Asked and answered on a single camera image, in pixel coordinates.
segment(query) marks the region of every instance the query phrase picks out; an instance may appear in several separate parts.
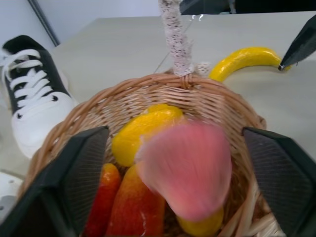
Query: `white table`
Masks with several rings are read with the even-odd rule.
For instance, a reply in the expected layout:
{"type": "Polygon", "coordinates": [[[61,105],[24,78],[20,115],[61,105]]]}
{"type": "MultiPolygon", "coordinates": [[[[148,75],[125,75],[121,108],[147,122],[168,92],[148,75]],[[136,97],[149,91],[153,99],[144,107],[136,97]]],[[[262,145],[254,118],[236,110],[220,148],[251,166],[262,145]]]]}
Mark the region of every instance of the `white table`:
{"type": "MultiPolygon", "coordinates": [[[[248,46],[265,46],[281,56],[315,12],[210,15],[201,21],[184,16],[194,40],[195,62],[218,62],[248,46]]],[[[97,19],[52,51],[80,101],[124,79],[161,72],[171,66],[162,24],[157,17],[97,19]]],[[[225,82],[266,118],[268,129],[293,137],[316,157],[316,57],[291,71],[265,67],[243,69],[225,82]]],[[[10,130],[10,114],[0,108],[0,169],[24,175],[28,160],[19,152],[10,130]]]]}

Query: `wall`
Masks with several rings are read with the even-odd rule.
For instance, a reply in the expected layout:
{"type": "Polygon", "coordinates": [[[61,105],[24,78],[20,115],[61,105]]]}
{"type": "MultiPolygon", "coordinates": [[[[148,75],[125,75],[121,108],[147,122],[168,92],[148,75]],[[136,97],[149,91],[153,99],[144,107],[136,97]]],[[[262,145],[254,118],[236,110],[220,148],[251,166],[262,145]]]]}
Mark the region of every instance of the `wall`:
{"type": "Polygon", "coordinates": [[[27,0],[1,1],[0,29],[0,45],[15,36],[29,35],[47,49],[54,48],[27,0]]]}
{"type": "Polygon", "coordinates": [[[158,0],[38,0],[60,42],[96,18],[159,16],[158,0]]]}

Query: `shoelace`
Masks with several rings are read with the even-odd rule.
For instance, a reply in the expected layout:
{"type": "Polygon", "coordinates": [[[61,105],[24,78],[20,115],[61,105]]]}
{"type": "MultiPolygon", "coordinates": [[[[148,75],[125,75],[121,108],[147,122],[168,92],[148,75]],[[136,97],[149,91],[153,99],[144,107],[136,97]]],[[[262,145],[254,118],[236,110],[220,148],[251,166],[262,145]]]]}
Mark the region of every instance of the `shoelace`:
{"type": "Polygon", "coordinates": [[[17,104],[20,115],[23,115],[32,107],[39,106],[53,100],[51,96],[44,96],[53,90],[51,86],[47,85],[49,84],[49,80],[45,78],[47,73],[43,70],[36,72],[34,69],[34,67],[43,65],[39,59],[40,53],[38,51],[26,49],[14,55],[8,56],[3,62],[3,69],[1,73],[3,84],[5,84],[5,78],[7,78],[10,82],[10,89],[13,90],[16,86],[25,83],[23,88],[15,91],[14,93],[15,98],[25,96],[25,98],[23,100],[19,100],[17,104]],[[37,59],[30,59],[29,56],[36,57],[37,59]],[[26,68],[29,68],[29,71],[25,76],[11,78],[10,71],[26,68]]]}

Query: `wicker basket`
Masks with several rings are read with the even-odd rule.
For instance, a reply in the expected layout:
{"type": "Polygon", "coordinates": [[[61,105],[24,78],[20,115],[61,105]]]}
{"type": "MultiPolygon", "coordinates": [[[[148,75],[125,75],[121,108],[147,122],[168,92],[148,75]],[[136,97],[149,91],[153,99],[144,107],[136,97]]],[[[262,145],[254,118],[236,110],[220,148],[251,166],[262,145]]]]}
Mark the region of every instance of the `wicker basket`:
{"type": "MultiPolygon", "coordinates": [[[[106,161],[115,163],[111,154],[111,139],[115,134],[148,106],[168,103],[182,109],[188,118],[220,124],[229,137],[233,177],[219,236],[259,237],[263,232],[273,234],[277,224],[258,191],[241,135],[244,126],[265,129],[265,120],[240,95],[222,83],[193,73],[191,44],[182,32],[180,21],[180,0],[159,0],[159,3],[167,44],[174,59],[174,74],[128,79],[100,91],[75,107],[64,122],[51,130],[43,146],[34,155],[19,195],[23,194],[36,174],[57,156],[72,135],[93,127],[109,126],[111,134],[106,148],[106,161]]],[[[174,215],[167,212],[165,236],[181,234],[183,232],[174,215]]]]}

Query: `black shoe upper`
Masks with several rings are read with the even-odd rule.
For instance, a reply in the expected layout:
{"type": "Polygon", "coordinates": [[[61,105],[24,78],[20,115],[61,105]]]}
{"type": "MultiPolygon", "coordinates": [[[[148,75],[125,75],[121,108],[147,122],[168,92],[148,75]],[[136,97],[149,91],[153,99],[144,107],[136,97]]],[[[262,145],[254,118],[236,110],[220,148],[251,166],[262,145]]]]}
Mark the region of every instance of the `black shoe upper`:
{"type": "MultiPolygon", "coordinates": [[[[43,66],[34,67],[34,70],[36,72],[43,70],[47,73],[47,76],[45,77],[46,79],[49,80],[49,84],[47,84],[47,85],[51,86],[53,90],[51,92],[47,93],[46,95],[48,95],[52,92],[62,92],[62,93],[69,95],[68,91],[65,89],[65,87],[62,83],[62,80],[59,76],[59,73],[57,71],[57,68],[54,64],[54,61],[53,61],[51,55],[43,46],[41,46],[39,43],[37,43],[34,39],[32,39],[29,36],[18,36],[18,37],[15,37],[15,38],[7,41],[2,46],[2,48],[5,51],[9,52],[10,54],[16,54],[16,53],[18,53],[22,50],[26,50],[26,49],[34,49],[34,50],[38,51],[40,54],[40,59],[37,59],[36,57],[33,57],[33,56],[29,56],[29,58],[30,58],[30,60],[37,59],[37,60],[41,61],[43,64],[43,66]]],[[[29,70],[30,70],[30,68],[14,69],[14,70],[10,71],[10,76],[12,79],[26,76],[26,74],[28,73],[29,70]]],[[[6,88],[8,90],[8,95],[9,95],[10,102],[11,102],[12,114],[14,114],[18,109],[20,109],[18,107],[18,101],[25,99],[25,96],[15,98],[14,93],[17,90],[22,89],[25,86],[25,83],[17,85],[13,90],[10,89],[9,84],[10,84],[10,82],[6,78],[5,85],[6,85],[6,88]]]]}

